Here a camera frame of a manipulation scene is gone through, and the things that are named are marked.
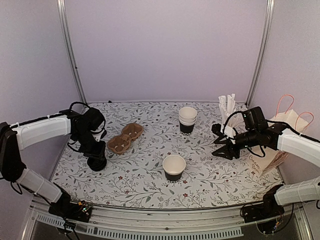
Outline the stack of black cup lids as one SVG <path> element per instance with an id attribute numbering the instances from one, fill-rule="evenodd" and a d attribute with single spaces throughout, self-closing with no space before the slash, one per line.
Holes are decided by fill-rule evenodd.
<path id="1" fill-rule="evenodd" d="M 99 171 L 102 171 L 106 167 L 107 160 L 105 158 L 103 160 L 88 158 L 87 165 L 89 166 L 89 168 L 92 171 L 99 172 Z"/>

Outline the stack of black paper cups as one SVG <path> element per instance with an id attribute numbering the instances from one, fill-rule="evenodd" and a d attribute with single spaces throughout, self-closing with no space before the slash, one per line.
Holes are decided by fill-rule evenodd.
<path id="1" fill-rule="evenodd" d="M 193 107 L 185 106 L 178 111 L 180 133 L 190 136 L 193 132 L 198 112 Z"/>

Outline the single black paper cup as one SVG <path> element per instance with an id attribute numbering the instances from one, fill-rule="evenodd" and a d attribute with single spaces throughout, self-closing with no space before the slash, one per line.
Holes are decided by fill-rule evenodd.
<path id="1" fill-rule="evenodd" d="M 186 161 L 180 155 L 168 155 L 162 161 L 164 175 L 167 180 L 176 182 L 181 179 L 186 168 Z"/>

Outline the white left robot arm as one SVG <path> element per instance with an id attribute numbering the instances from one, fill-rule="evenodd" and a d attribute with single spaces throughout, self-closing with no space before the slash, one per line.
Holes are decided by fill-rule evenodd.
<path id="1" fill-rule="evenodd" d="M 79 147 L 71 150 L 83 154 L 92 171 L 105 168 L 106 120 L 96 108 L 90 107 L 84 113 L 71 109 L 47 115 L 26 122 L 0 124 L 0 175 L 10 183 L 16 183 L 35 195 L 54 203 L 63 216 L 74 213 L 69 195 L 48 180 L 54 169 L 61 140 L 69 138 Z"/>

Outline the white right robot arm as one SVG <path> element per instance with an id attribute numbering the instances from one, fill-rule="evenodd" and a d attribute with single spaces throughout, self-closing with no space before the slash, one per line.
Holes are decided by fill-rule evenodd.
<path id="1" fill-rule="evenodd" d="M 215 144 L 221 147 L 212 155 L 228 160 L 238 159 L 243 149 L 267 148 L 292 155 L 309 167 L 320 166 L 320 141 L 298 132 L 284 121 L 265 119 L 262 109 L 257 106 L 245 111 L 236 111 L 244 121 L 245 131 L 234 129 L 227 134 L 227 123 L 215 123 L 211 131 L 217 136 Z M 280 184 L 266 192 L 258 213 L 269 218 L 278 207 L 294 203 L 307 203 L 320 199 L 320 175 L 316 174 L 293 184 Z"/>

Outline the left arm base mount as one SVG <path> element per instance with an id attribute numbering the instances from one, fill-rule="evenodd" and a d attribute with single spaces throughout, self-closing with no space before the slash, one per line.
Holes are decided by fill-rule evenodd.
<path id="1" fill-rule="evenodd" d="M 92 215 L 92 206 L 84 200 L 72 203 L 67 197 L 61 197 L 57 202 L 51 203 L 48 212 L 67 220 L 88 223 Z"/>

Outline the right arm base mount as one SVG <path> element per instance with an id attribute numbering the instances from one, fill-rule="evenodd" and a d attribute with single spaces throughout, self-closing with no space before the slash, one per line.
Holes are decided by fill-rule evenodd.
<path id="1" fill-rule="evenodd" d="M 266 193 L 262 199 L 263 202 L 260 204 L 245 204 L 240 209 L 240 216 L 244 219 L 245 223 L 280 216 L 279 220 L 271 220 L 270 222 L 258 224 L 258 230 L 263 234 L 274 234 L 283 220 L 284 207 L 277 204 L 273 193 Z"/>

